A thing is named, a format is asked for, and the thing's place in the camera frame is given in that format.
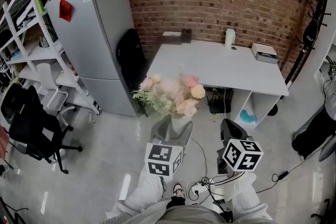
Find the white cube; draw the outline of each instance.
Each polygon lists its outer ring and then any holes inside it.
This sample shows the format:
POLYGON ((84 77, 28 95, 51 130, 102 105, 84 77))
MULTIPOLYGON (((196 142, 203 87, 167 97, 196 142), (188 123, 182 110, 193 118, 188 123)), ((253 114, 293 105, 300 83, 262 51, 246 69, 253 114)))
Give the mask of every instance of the white cube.
POLYGON ((182 158, 182 146, 147 143, 145 163, 150 174, 172 178, 182 158))
POLYGON ((223 159, 235 172, 252 172, 263 154, 258 142, 230 139, 225 148, 223 159))

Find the shoe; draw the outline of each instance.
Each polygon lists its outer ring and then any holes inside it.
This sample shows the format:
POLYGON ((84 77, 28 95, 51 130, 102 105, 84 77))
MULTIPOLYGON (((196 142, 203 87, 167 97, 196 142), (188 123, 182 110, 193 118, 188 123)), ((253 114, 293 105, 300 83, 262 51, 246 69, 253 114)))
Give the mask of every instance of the shoe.
POLYGON ((184 190, 183 190, 182 185, 180 183, 175 183, 174 184, 174 186, 173 186, 173 196, 185 198, 184 190))

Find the flower bouquet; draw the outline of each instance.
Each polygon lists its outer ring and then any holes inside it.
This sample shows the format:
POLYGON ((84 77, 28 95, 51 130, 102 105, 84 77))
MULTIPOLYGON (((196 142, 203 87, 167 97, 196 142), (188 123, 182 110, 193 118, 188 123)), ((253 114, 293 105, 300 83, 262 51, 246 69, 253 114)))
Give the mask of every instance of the flower bouquet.
POLYGON ((191 118, 197 111, 196 104, 205 96, 198 77, 180 74, 177 79, 161 79, 159 74, 145 78, 133 98, 152 106, 161 116, 191 118))

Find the white chair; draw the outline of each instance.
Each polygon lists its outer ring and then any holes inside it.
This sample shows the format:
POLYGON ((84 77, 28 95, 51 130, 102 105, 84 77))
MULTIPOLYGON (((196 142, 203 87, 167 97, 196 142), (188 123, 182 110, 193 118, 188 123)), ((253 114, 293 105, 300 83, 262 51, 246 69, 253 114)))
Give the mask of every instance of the white chair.
POLYGON ((51 66, 48 63, 40 63, 36 67, 41 88, 47 91, 47 94, 41 100, 41 104, 45 110, 60 111, 60 119, 67 127, 69 124, 65 121, 63 114, 69 110, 76 111, 77 109, 72 105, 62 110, 63 105, 66 106, 65 101, 67 100, 69 94, 66 91, 61 91, 55 83, 62 70, 61 66, 55 64, 53 67, 55 68, 51 70, 51 66))

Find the white floor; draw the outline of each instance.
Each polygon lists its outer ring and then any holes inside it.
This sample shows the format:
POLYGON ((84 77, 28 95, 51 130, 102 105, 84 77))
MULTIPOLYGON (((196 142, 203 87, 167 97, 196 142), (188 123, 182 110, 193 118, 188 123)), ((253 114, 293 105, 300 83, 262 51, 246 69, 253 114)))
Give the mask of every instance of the white floor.
MULTIPOLYGON (((58 165, 13 152, 10 162, 16 169, 10 171, 6 179, 0 179, 0 191, 9 205, 29 207, 29 211, 22 211, 27 223, 99 223, 118 200, 127 174, 131 177, 129 192, 136 186, 150 130, 159 115, 152 113, 148 118, 130 118, 102 113, 94 116, 96 122, 93 124, 88 123, 89 112, 83 108, 78 111, 72 123, 75 129, 64 141, 65 144, 81 144, 84 149, 81 153, 67 153, 63 163, 69 175, 62 174, 58 165)), ((291 134, 282 120, 282 113, 285 112, 280 102, 276 116, 268 116, 255 130, 247 130, 265 151, 255 171, 257 191, 273 185, 272 174, 300 164, 299 156, 291 148, 291 134)), ((222 147, 222 119, 222 115, 211 115, 205 102, 193 117, 192 136, 204 148, 208 177, 217 175, 216 151, 222 147)), ((273 189, 259 195, 278 223, 315 223, 310 215, 324 208, 324 199, 333 197, 335 156, 319 163, 318 155, 291 172, 273 189)), ((204 175, 202 151, 191 141, 174 180, 186 187, 189 179, 199 180, 204 175)), ((170 196, 170 189, 165 196, 170 196)), ((204 203, 205 206, 210 204, 210 199, 204 203)))

